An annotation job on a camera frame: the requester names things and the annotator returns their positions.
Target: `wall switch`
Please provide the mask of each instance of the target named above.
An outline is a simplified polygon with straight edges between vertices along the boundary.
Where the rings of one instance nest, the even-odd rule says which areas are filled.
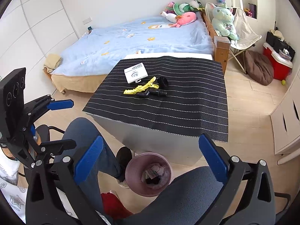
[[[91,17],[88,17],[87,19],[83,20],[83,24],[86,25],[87,23],[91,22],[92,21],[92,18]]]

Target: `black tablecloth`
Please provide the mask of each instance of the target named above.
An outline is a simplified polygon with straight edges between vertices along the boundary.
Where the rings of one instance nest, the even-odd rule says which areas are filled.
[[[124,69],[143,63],[149,78],[169,81],[167,97],[124,95],[129,85]],[[121,60],[95,91],[85,108],[92,115],[183,136],[207,133],[228,141],[227,96],[221,64],[197,58],[138,58]]]

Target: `jeans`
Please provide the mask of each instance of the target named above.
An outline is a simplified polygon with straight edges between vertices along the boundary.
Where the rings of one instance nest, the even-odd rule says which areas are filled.
[[[66,150],[55,157],[60,161],[63,156],[73,156],[77,148],[90,146],[97,136],[101,136],[95,125],[86,118],[77,118],[70,123],[63,139],[76,141],[77,147]],[[90,171],[87,179],[79,184],[88,201],[95,210],[104,213],[98,184],[98,171],[123,180],[121,167],[113,152],[103,139],[103,150]],[[117,225],[194,225],[204,214],[222,188],[209,167],[199,167],[177,178],[160,195],[140,213],[125,219],[112,221]]]

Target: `red storage box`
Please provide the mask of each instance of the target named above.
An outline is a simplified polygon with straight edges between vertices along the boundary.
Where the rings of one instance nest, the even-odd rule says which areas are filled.
[[[274,79],[285,80],[290,70],[293,68],[292,62],[282,58],[267,42],[264,43],[263,46],[263,54],[269,58],[273,65]]]

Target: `metal screw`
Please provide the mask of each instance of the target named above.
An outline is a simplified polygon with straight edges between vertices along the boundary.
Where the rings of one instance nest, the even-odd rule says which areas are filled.
[[[231,160],[232,160],[233,162],[239,162],[239,161],[240,161],[240,159],[239,159],[238,157],[236,157],[236,156],[233,156],[233,157],[231,158]]]
[[[37,160],[35,164],[36,164],[37,166],[40,166],[40,165],[42,165],[42,163],[43,163],[43,162],[42,162],[41,160]]]
[[[264,160],[260,160],[259,163],[263,166],[267,165],[267,163]]]
[[[63,162],[69,162],[70,160],[71,160],[70,157],[64,157],[64,158],[62,159]]]

